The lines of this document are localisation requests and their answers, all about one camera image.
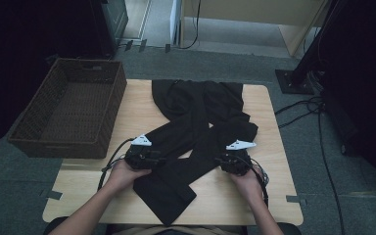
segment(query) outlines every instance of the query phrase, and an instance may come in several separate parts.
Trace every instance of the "brown woven basket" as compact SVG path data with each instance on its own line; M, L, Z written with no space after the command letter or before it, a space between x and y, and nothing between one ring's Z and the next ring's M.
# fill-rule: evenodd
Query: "brown woven basket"
M126 84L121 62L58 59L8 141L32 158L103 159Z

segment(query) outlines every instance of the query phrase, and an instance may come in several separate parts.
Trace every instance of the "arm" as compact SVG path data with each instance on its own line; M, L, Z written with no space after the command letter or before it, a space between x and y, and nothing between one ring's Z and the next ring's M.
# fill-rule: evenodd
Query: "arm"
M134 171L125 161L118 161L103 186L87 203L50 234L91 234L112 198L150 170Z
M255 170L261 176L259 168L255 167ZM236 184L240 194L252 209L256 225L259 227L262 234L283 234L268 210L267 205L264 203L261 187L253 171L249 170L249 172L243 176L230 174L230 177Z

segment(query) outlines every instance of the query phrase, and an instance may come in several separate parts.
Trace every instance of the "forearm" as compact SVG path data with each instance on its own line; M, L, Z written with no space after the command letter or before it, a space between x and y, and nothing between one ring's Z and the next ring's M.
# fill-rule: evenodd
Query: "forearm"
M103 187L50 234L91 234L115 192L110 187Z
M249 206L262 234L283 234L263 200L250 200Z

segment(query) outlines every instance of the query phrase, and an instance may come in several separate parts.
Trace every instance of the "person's left hand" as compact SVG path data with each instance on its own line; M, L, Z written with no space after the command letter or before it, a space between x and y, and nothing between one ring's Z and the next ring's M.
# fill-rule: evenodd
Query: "person's left hand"
M120 160L113 166L112 172L104 187L112 187L116 192L119 192L132 185L136 178L149 173L151 173L150 169L134 170L125 160Z

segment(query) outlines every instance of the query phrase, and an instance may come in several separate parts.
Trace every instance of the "gray carpet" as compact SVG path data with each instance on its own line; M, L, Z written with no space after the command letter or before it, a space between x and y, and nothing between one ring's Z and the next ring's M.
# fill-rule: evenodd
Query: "gray carpet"
M275 69L292 70L299 61L251 55L230 55L164 48L137 47L115 60L124 63L127 78L192 79L237 81L265 85L274 110L279 110L307 95L284 95L274 74ZM280 114L279 124L306 112L297 107ZM321 115L326 161L339 194L346 234L376 234L376 170L363 158L341 155L340 140L327 114ZM281 136L292 176L302 204L303 234L341 234L340 220L331 184L319 147L317 115L304 117L282 128ZM42 212L46 199L40 194L51 189L60 160L29 159L0 140L0 234L41 234L46 223ZM103 234L101 224L96 234ZM249 231L256 233L254 226Z

